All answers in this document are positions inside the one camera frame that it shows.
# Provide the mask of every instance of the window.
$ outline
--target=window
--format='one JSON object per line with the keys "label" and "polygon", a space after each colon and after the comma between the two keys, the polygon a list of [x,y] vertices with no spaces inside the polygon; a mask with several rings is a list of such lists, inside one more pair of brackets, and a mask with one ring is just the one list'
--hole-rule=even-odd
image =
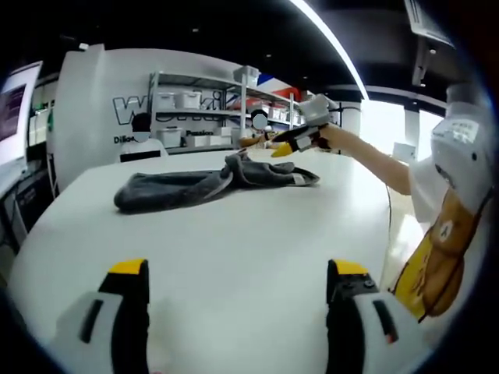
{"label": "window", "polygon": [[405,143],[405,111],[402,105],[362,101],[360,138],[386,154],[394,143]]}
{"label": "window", "polygon": [[427,111],[419,112],[418,161],[431,156],[431,132],[443,119],[440,115],[434,115]]}

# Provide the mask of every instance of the shelf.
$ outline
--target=shelf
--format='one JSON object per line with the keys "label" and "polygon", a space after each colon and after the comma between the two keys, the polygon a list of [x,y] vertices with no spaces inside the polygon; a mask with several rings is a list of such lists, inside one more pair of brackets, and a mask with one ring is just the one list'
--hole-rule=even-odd
{"label": "shelf", "polygon": [[228,117],[239,117],[241,115],[241,112],[210,109],[168,109],[167,111],[157,111],[156,115],[220,115]]}
{"label": "shelf", "polygon": [[[193,86],[213,90],[229,90],[229,92],[234,92],[237,94],[241,94],[242,90],[242,84],[240,82],[236,82],[235,80],[216,78],[213,76],[172,74],[165,72],[158,73],[157,84],[168,84],[173,86]],[[255,97],[261,100],[288,106],[291,104],[291,101],[289,99],[252,87],[246,88],[246,96]],[[294,102],[294,105],[295,107],[298,107],[299,103]]]}
{"label": "shelf", "polygon": [[185,153],[196,153],[196,152],[215,152],[218,150],[234,150],[234,146],[223,145],[223,146],[180,146],[177,148],[166,148],[168,154],[185,154]]}
{"label": "shelf", "polygon": [[[227,117],[239,117],[241,115],[240,111],[212,111],[208,109],[170,109],[168,111],[157,111],[156,116],[166,116],[166,115],[213,115],[213,116],[227,116]],[[282,121],[280,119],[268,119],[269,122],[278,123],[281,125],[290,126],[289,121]]]}
{"label": "shelf", "polygon": [[268,119],[269,122],[273,123],[278,123],[279,125],[286,125],[286,126],[291,126],[291,124],[288,121],[281,121],[280,119]]}
{"label": "shelf", "polygon": [[158,73],[157,84],[168,84],[173,86],[194,86],[199,88],[211,88],[214,90],[227,90],[241,83],[211,76],[197,76],[185,74]]}

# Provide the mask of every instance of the black ceiling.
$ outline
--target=black ceiling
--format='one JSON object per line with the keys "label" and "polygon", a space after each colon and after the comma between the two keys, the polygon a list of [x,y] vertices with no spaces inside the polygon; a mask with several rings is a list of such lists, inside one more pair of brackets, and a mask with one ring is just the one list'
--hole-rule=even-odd
{"label": "black ceiling", "polygon": [[[465,75],[455,51],[438,45],[426,87],[412,85],[418,37],[410,29],[403,0],[308,3],[338,37],[366,85],[415,90],[444,100],[445,87]],[[43,59],[43,74],[57,72],[65,53],[84,42],[104,43],[106,49],[201,53],[256,66],[313,92],[354,83],[333,47],[289,0],[61,2],[41,6],[26,25],[19,64]]]}

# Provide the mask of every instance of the ceiling light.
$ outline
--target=ceiling light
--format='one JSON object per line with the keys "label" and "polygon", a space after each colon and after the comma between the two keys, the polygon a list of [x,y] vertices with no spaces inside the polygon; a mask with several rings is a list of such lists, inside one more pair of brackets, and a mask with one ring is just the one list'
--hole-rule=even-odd
{"label": "ceiling light", "polygon": [[324,21],[317,15],[317,13],[315,13],[315,11],[312,8],[310,8],[310,6],[304,0],[289,0],[289,1],[293,3],[293,5],[296,6],[299,10],[301,10],[302,13],[305,14],[305,16],[309,17],[309,19],[315,24],[315,26],[320,30],[320,32],[323,33],[324,36],[329,40],[334,49],[336,49],[336,52],[342,58],[346,67],[350,71],[350,74],[352,74],[352,77],[356,81],[357,87],[362,93],[362,96],[364,97],[365,100],[369,100],[366,88],[364,86],[364,83],[360,79],[360,75],[358,74],[356,67],[353,65],[353,62],[350,59],[349,55],[346,53],[340,41],[333,34],[331,29],[327,27],[326,23],[324,23]]}

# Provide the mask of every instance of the white storage box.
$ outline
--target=white storage box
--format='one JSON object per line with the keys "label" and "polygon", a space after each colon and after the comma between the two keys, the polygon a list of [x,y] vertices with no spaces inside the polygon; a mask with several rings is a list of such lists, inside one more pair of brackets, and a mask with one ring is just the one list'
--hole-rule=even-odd
{"label": "white storage box", "polygon": [[156,98],[156,111],[175,109],[175,94],[173,92],[159,93]]}
{"label": "white storage box", "polygon": [[177,109],[199,109],[201,107],[201,92],[184,91],[175,94]]}
{"label": "white storage box", "polygon": [[246,65],[242,68],[234,70],[234,80],[242,83],[243,74],[246,74],[246,85],[248,87],[256,88],[258,86],[258,76],[260,75],[260,71],[257,68]]}
{"label": "white storage box", "polygon": [[188,147],[209,146],[210,145],[210,136],[208,136],[208,135],[187,136],[186,143],[187,143]]}
{"label": "white storage box", "polygon": [[210,136],[211,146],[225,146],[230,144],[232,144],[231,136],[219,136],[219,135]]}
{"label": "white storage box", "polygon": [[180,146],[180,139],[182,135],[182,129],[178,127],[159,129],[157,131],[157,138],[163,143],[165,148],[175,148]]}
{"label": "white storage box", "polygon": [[232,127],[217,127],[215,135],[219,136],[232,136]]}

